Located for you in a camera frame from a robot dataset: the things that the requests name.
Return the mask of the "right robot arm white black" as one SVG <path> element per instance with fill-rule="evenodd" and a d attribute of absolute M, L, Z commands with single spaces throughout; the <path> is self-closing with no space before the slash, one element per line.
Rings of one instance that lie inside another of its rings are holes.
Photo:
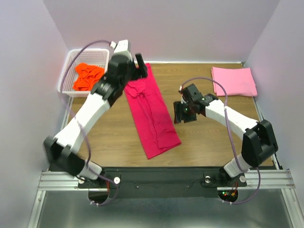
<path fill-rule="evenodd" d="M 197 115 L 213 119 L 227 128 L 232 141 L 235 133 L 242 141 L 241 153 L 233 151 L 234 158 L 220 168 L 218 179 L 230 185 L 236 177 L 250 168 L 257 168 L 278 151 L 271 123 L 244 116 L 227 106 L 213 94 L 203 95 L 194 84 L 180 87 L 181 100 L 173 103 L 174 123 L 196 121 Z"/>

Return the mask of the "magenta red t-shirt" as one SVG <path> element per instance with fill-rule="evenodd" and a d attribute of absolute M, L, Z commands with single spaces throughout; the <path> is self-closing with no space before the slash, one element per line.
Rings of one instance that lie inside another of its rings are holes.
<path fill-rule="evenodd" d="M 124 93 L 147 159 L 181 144 L 171 116 L 154 78 L 150 64 L 148 76 L 130 81 Z"/>

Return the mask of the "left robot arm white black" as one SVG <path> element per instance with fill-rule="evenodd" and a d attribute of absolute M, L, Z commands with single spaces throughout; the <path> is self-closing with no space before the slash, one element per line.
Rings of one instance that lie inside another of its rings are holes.
<path fill-rule="evenodd" d="M 130 81 L 146 78 L 147 66 L 140 53 L 135 58 L 125 54 L 114 54 L 108 62 L 107 71 L 97 81 L 82 107 L 71 121 L 55 136 L 47 137 L 44 148 L 48 162 L 56 165 L 71 176 L 88 178 L 95 187 L 101 187 L 109 179 L 102 173 L 101 166 L 77 155 L 83 142 L 88 152 L 91 146 L 87 134 L 97 120 L 108 111 L 122 95 Z"/>

